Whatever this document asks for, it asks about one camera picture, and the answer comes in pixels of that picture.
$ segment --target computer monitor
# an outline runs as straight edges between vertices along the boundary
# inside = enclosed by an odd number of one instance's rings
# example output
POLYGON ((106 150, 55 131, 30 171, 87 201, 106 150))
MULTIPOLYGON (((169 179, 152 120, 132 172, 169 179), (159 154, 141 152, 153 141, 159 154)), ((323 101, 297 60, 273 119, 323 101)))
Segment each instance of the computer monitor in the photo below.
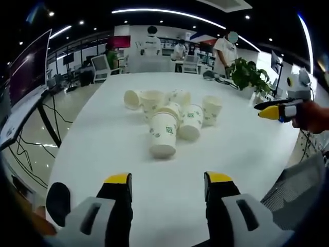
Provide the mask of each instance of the computer monitor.
POLYGON ((51 30, 34 40, 10 65, 9 94, 12 106, 38 86, 46 85, 50 34, 51 30))
POLYGON ((277 73, 280 73, 280 59, 279 57, 272 51, 272 57, 271 57, 271 68, 277 73))
POLYGON ((74 62, 74 53, 71 53, 63 58, 63 65, 74 62))

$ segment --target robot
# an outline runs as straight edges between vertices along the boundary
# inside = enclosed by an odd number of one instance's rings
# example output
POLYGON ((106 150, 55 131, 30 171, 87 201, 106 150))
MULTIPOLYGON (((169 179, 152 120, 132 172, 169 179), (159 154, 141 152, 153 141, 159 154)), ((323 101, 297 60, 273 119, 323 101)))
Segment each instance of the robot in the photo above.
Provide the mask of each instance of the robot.
POLYGON ((280 120, 281 122, 289 122, 292 118, 296 118, 303 128, 301 104, 312 99, 309 75, 303 68, 298 75, 291 74, 286 82, 290 87, 287 99, 260 103, 254 108, 261 110, 258 114, 261 118, 280 120))

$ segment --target green leaves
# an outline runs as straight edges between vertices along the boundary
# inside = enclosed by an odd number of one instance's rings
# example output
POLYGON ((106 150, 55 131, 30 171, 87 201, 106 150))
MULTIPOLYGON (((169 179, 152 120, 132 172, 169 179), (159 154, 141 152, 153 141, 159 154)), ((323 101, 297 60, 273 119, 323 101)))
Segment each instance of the green leaves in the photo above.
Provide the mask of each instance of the green leaves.
POLYGON ((270 92, 267 84, 269 76, 263 69, 257 69, 253 61, 247 62, 243 58, 238 58, 231 66, 232 80, 240 90, 248 86, 254 86, 256 92, 270 92))

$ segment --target white table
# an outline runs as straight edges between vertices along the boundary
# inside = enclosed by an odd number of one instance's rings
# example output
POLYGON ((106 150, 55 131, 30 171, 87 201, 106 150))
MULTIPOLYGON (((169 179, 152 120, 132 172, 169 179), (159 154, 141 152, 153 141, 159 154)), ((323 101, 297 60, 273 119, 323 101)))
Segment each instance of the white table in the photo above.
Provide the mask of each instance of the white table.
MULTIPOLYGON (((49 181, 71 191, 71 206, 96 196, 108 176, 132 173, 135 246, 192 246, 209 239, 204 172, 230 175, 241 193, 261 200, 286 166, 299 130, 261 119, 229 86, 201 75, 141 73, 110 76, 84 106, 67 133, 49 181), (140 111, 124 107, 126 90, 189 90, 193 103, 219 95, 217 128, 204 128, 195 143, 177 142, 167 161, 148 151, 149 128, 140 111)), ((47 214, 47 219, 54 223, 47 214)))

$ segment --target green logo on cup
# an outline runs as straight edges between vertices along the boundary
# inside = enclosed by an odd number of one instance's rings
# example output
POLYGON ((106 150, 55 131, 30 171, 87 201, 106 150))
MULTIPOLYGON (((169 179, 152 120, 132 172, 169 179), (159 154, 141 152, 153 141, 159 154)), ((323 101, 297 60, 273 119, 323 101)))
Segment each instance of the green logo on cup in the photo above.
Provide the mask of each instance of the green logo on cup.
POLYGON ((171 128, 171 127, 166 127, 166 131, 170 134, 174 134, 173 128, 171 128))

